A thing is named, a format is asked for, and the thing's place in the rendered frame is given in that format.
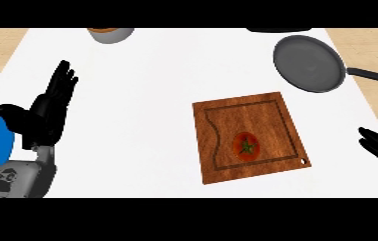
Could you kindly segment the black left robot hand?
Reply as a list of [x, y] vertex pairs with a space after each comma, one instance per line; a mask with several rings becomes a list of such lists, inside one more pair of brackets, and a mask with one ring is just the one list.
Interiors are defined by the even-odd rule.
[[23, 148], [54, 146], [63, 136], [69, 105], [79, 78], [63, 60], [54, 72], [47, 92], [41, 94], [30, 109], [0, 104], [0, 117], [8, 129], [23, 135]]

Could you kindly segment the grey frying pan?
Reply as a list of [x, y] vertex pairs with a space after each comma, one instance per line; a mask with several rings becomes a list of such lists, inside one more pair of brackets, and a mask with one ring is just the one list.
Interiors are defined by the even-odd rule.
[[286, 81], [314, 93], [337, 89], [348, 75], [378, 81], [377, 72], [348, 67], [329, 44], [305, 35], [280, 40], [274, 49], [274, 64]]

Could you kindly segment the wooden cutting board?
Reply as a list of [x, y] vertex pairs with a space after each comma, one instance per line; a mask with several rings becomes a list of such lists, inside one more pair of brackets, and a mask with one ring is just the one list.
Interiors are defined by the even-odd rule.
[[[280, 92], [193, 106], [204, 184], [312, 166]], [[241, 132], [250, 132], [261, 143], [261, 155], [252, 162], [234, 154], [233, 142]]]

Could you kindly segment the red tomato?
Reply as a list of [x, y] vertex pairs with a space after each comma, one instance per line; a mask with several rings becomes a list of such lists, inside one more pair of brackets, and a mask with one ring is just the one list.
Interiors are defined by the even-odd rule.
[[237, 158], [244, 162], [252, 162], [261, 155], [261, 143], [250, 132], [241, 132], [233, 142], [233, 149]]

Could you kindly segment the blue object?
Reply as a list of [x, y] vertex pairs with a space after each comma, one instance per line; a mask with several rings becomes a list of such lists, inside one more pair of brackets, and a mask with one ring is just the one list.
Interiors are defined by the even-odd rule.
[[15, 142], [15, 133], [8, 129], [5, 119], [0, 117], [0, 165], [11, 158]]

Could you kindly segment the grey pot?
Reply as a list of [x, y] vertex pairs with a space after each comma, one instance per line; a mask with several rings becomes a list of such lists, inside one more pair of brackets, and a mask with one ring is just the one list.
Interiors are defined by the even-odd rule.
[[94, 39], [103, 44], [114, 44], [129, 38], [134, 28], [89, 28]]

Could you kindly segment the black object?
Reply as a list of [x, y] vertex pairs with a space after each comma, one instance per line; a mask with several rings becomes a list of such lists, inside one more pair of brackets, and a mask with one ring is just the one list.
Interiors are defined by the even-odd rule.
[[252, 32], [261, 33], [290, 33], [309, 31], [312, 28], [247, 28]]

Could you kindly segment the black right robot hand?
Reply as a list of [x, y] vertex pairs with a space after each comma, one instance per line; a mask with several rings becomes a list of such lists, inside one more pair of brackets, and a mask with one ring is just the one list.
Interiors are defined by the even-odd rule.
[[362, 138], [360, 139], [362, 147], [378, 158], [378, 133], [364, 127], [360, 128], [360, 133], [362, 135]]

